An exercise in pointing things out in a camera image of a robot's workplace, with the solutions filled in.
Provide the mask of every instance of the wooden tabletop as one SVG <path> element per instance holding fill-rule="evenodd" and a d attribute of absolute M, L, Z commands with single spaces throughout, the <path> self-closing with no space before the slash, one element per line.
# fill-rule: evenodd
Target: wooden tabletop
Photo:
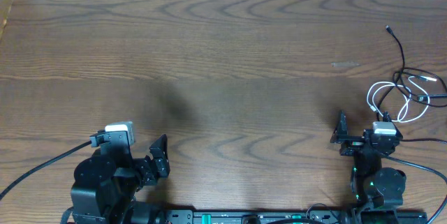
<path fill-rule="evenodd" d="M 447 77 L 447 0 L 15 0 L 0 42 L 0 189 L 106 124 L 135 124 L 134 157 L 168 136 L 171 173 L 139 200 L 196 209 L 305 209 L 353 201 L 353 159 L 330 136 L 375 115 L 374 82 L 402 62 Z M 396 115 L 397 92 L 385 108 Z M 422 107 L 411 104 L 411 113 Z M 397 125 L 446 138 L 446 110 Z M 58 223 L 87 147 L 31 175 L 0 202 L 0 223 Z M 445 145 L 394 157 L 447 173 Z M 403 209 L 429 216 L 446 194 L 406 172 Z M 437 223 L 447 221 L 447 211 Z"/>

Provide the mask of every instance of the white cable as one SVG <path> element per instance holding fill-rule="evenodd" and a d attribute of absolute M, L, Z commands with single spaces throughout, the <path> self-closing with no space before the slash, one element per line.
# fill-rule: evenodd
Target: white cable
<path fill-rule="evenodd" d="M 425 95 L 427 95 L 427 99 L 428 99 L 428 103 L 430 103 L 430 97 L 428 96 L 428 93 L 424 90 L 424 89 L 422 89 L 420 86 L 418 86 L 416 83 L 414 83 L 413 81 L 411 81 L 411 78 L 413 78 L 414 76 L 411 76 L 411 77 L 409 77 L 408 78 L 408 81 L 410 81 L 410 83 L 412 83 L 415 87 L 417 87 L 418 89 L 420 89 L 423 93 L 425 93 Z M 378 85 L 378 84 L 384 84 L 384 85 L 382 85 L 381 87 L 379 87 L 373 94 L 372 94 L 372 97 L 371 97 L 371 101 L 372 101 L 372 104 L 369 102 L 369 94 L 371 93 L 371 90 L 372 90 L 372 88 L 374 88 L 376 85 Z M 376 103 L 374 102 L 374 97 L 375 97 L 375 95 L 377 94 L 377 92 L 379 91 L 379 90 L 381 90 L 382 88 L 385 88 L 385 87 L 393 87 L 393 86 L 396 86 L 396 84 L 394 84 L 394 83 L 392 83 L 392 82 L 377 82 L 377 83 L 375 83 L 375 84 L 373 84 L 370 88 L 369 88 L 369 91 L 368 91 L 368 93 L 367 93 L 367 97 L 366 97 L 366 103 L 369 105 L 369 107 L 371 108 L 371 110 L 373 110 L 374 112 L 378 112 L 382 117 L 383 117 L 383 114 L 382 114 L 382 112 L 378 109 L 378 107 L 376 106 Z M 410 90 L 410 88 L 408 88 L 408 87 L 405 87 L 406 88 L 406 90 L 407 91 L 409 91 L 409 92 L 411 92 L 411 90 Z M 427 111 L 427 109 L 428 109 L 428 105 L 425 107 L 425 109 L 417 116 L 417 117 L 414 117 L 414 118 L 412 118 L 412 119 L 409 119 L 409 120 L 405 120 L 404 121 L 404 118 L 406 117 L 406 115 L 407 115 L 407 113 L 408 113 L 408 110 L 409 110 L 409 102 L 410 102 L 410 97 L 411 97 L 411 94 L 409 94 L 409 97 L 407 98 L 404 94 L 402 94 L 403 95 L 403 97 L 404 97 L 404 100 L 405 100 L 405 104 L 402 106 L 402 108 L 400 109 L 400 111 L 399 111 L 399 114 L 397 115 L 397 118 L 396 118 L 396 120 L 392 120 L 393 122 L 397 122 L 397 123 L 408 123 L 408 122 L 410 122 L 410 121 L 413 121 L 413 120 L 417 120 L 417 119 L 419 119 L 420 117 L 422 117 L 424 114 L 425 114 L 425 112 Z"/>

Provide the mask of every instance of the black cable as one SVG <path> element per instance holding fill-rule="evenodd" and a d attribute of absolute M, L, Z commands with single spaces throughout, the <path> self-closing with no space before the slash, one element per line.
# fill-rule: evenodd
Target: black cable
<path fill-rule="evenodd" d="M 334 218 L 335 218 L 337 221 L 339 221 L 339 217 L 337 217 L 337 216 L 334 214 L 334 212 L 333 212 L 332 210 L 330 210 L 330 208 L 329 208 L 328 206 L 326 206 L 325 204 L 323 204 L 323 203 L 315 203 L 315 204 L 313 204 L 312 206 L 310 206 L 310 208 L 308 208 L 308 210 L 306 211 L 306 218 L 310 219 L 310 212 L 311 212 L 311 209 L 314 208 L 315 206 L 318 206 L 318 205 L 325 207 L 325 208 L 330 212 L 330 214 L 332 214 L 332 216 L 334 216 Z"/>
<path fill-rule="evenodd" d="M 386 159 L 388 159 L 388 160 L 392 160 L 392 161 L 397 162 L 397 163 L 401 163 L 401 164 L 404 164 L 404 165 L 409 165 L 409 166 L 411 166 L 411 167 L 416 167 L 416 168 L 419 168 L 419 169 L 421 169 L 421 170 L 424 170 L 424 171 L 428 171 L 428 172 L 434 173 L 434 174 L 438 175 L 439 177 L 441 177 L 441 178 L 446 182 L 446 184 L 447 184 L 447 177 L 446 177 L 444 174 L 442 174 L 442 173 L 436 171 L 435 169 L 432 169 L 432 168 L 430 168 L 430 167 L 426 167 L 426 166 L 423 166 L 423 165 L 418 165 L 418 164 L 415 164 L 415 163 L 412 163 L 412 162 L 409 162 L 409 161 L 401 160 L 401 159 L 398 159 L 398 158 L 393 158 L 393 157 L 390 157 L 390 156 L 387 156 L 387 155 L 381 153 L 380 151 L 377 151 L 374 147 L 372 147 L 372 148 L 373 148 L 373 150 L 375 150 L 375 152 L 377 152 L 382 158 L 386 158 Z M 444 209 L 444 207 L 446 206 L 446 204 L 447 204 L 447 195 L 446 195 L 446 197 L 444 198 L 444 201 L 441 203 L 441 206 L 439 206 L 439 208 L 436 210 L 436 212 L 433 214 L 433 216 L 428 220 L 427 224 L 432 223 L 432 222 L 434 221 L 434 219 L 435 219 L 436 217 L 438 217 L 438 215 L 442 212 L 442 210 Z"/>
<path fill-rule="evenodd" d="M 435 77 L 437 80 L 439 80 L 439 81 L 442 83 L 442 86 L 443 86 L 444 91 L 446 92 L 446 94 L 447 94 L 447 85 L 446 85 L 446 83 L 442 80 L 442 78 L 440 78 L 438 75 L 436 75 L 436 74 L 434 74 L 434 73 L 431 73 L 431 72 L 428 72 L 428 71 L 426 71 L 426 70 L 422 70 L 422 69 L 419 69 L 419 68 L 406 67 L 406 66 L 405 66 L 404 49 L 402 48 L 402 45 L 401 45 L 401 43 L 399 42 L 399 39 L 397 39 L 397 37 L 396 37 L 396 35 L 394 34 L 393 30 L 392 30 L 388 25 L 387 25 L 385 28 L 386 28 L 386 31 L 387 31 L 391 36 L 393 36 L 393 38 L 396 40 L 397 44 L 399 45 L 400 54 L 401 54 L 401 56 L 402 56 L 402 67 L 400 68 L 400 70 L 395 71 L 395 72 L 393 73 L 393 83 L 394 83 L 395 86 L 388 88 L 387 91 L 382 95 L 382 97 L 380 98 L 379 102 L 377 103 L 377 109 L 380 109 L 380 106 L 381 106 L 383 100 L 385 99 L 385 97 L 386 97 L 386 96 L 387 96 L 387 95 L 388 95 L 388 94 L 389 94 L 395 87 L 396 87 L 402 94 L 404 94 L 404 96 L 405 96 L 406 98 L 411 99 L 412 101 L 414 101 L 414 102 L 416 102 L 416 103 L 420 103 L 421 105 L 428 105 L 428 106 L 430 106 L 430 107 L 437 107 L 437 108 L 440 108 L 440 107 L 447 107 L 447 103 L 444 104 L 444 105 L 433 105 L 433 104 L 431 104 L 431 103 L 425 103 L 425 102 L 423 102 L 423 101 L 419 101 L 419 100 L 417 100 L 417 99 L 415 99 L 415 98 L 409 96 L 409 95 L 411 94 L 411 95 L 415 96 L 416 98 L 418 98 L 419 96 L 425 96 L 425 94 L 414 94 L 414 93 L 412 93 L 412 92 L 410 92 L 410 91 L 407 90 L 407 87 L 406 87 L 406 85 L 405 85 L 405 83 L 404 83 L 404 80 L 403 80 L 403 78 L 402 78 L 402 75 L 414 75 L 414 76 L 416 76 L 416 77 L 420 77 L 420 75 L 416 75 L 416 74 L 407 72 L 407 71 L 405 71 L 405 70 L 415 70 L 415 71 L 419 71 L 419 72 L 422 72 L 422 73 L 427 73 L 428 75 L 431 75 L 431 76 Z M 400 84 L 403 86 L 403 88 L 398 87 L 398 83 L 399 83 L 399 81 L 400 81 Z M 380 121 L 379 113 L 378 113 L 378 112 L 376 113 L 376 118 L 377 118 L 378 121 Z"/>
<path fill-rule="evenodd" d="M 272 221 L 268 224 L 287 224 L 287 223 L 309 223 L 309 224 L 325 224 L 321 221 L 315 221 L 311 219 L 301 218 L 301 219 L 294 219 L 294 218 L 287 218 L 280 221 Z"/>
<path fill-rule="evenodd" d="M 83 147 L 88 146 L 89 144 L 91 144 L 91 141 L 85 142 L 84 144 L 81 144 L 81 145 L 79 145 L 79 146 L 77 146 L 77 147 L 71 149 L 70 151 L 64 152 L 63 154 L 61 154 L 61 155 L 59 155 L 59 156 L 57 156 L 57 157 L 55 157 L 55 158 L 52 158 L 52 159 L 50 159 L 49 161 L 44 162 L 44 163 L 42 163 L 42 164 L 36 166 L 35 168 L 31 169 L 30 171 L 26 172 L 25 174 L 23 174 L 22 176 L 20 176 L 18 179 L 16 179 L 13 183 L 11 183 L 11 185 L 9 185 L 5 190 L 3 190 L 3 192 L 0 193 L 0 200 L 2 200 L 3 197 L 5 197 L 6 193 L 8 193 L 11 189 L 13 189 L 14 186 L 16 186 L 17 184 L 19 184 L 22 180 L 24 180 L 25 178 L 27 178 L 29 175 L 31 175 L 31 174 L 33 174 L 33 173 L 39 171 L 40 169 L 46 167 L 47 165 L 51 165 L 51 164 L 53 164 L 54 162 L 56 162 L 56 161 L 58 161 L 58 160 L 60 160 L 60 159 L 62 159 L 62 158 L 67 157 L 68 155 L 74 153 L 75 151 L 77 151 L 77 150 L 79 150 L 79 149 L 81 149 L 81 148 L 83 148 Z"/>
<path fill-rule="evenodd" d="M 420 142 L 420 141 L 435 141 L 435 142 L 439 142 L 442 144 L 447 144 L 447 141 L 445 140 L 440 140 L 434 137 L 426 137 L 423 139 L 413 139 L 413 140 L 400 140 L 401 142 Z"/>

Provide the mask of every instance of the wooden table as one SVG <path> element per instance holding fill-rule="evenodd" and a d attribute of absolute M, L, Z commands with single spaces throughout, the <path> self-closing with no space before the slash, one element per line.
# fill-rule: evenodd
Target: wooden table
<path fill-rule="evenodd" d="M 401 66 L 447 77 L 447 0 L 15 0 L 0 42 L 0 188 L 132 120 L 142 157 L 168 135 L 171 173 L 139 192 L 197 209 L 305 209 L 353 201 L 353 159 L 329 139 L 340 109 L 370 128 L 369 86 Z M 402 96 L 386 109 L 397 113 Z M 411 105 L 416 114 L 421 107 Z M 400 124 L 446 137 L 446 111 Z M 446 146 L 393 156 L 446 173 Z M 58 223 L 85 148 L 31 175 L 0 202 L 1 223 Z M 404 208 L 433 214 L 446 187 L 404 170 Z M 446 211 L 437 223 L 447 221 Z"/>

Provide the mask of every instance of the green connector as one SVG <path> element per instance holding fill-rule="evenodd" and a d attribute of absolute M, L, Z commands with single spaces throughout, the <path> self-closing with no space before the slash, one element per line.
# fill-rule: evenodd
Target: green connector
<path fill-rule="evenodd" d="M 301 218 L 301 215 L 294 214 L 294 215 L 292 215 L 292 218 Z"/>
<path fill-rule="evenodd" d="M 211 214 L 202 215 L 202 224 L 211 224 Z"/>

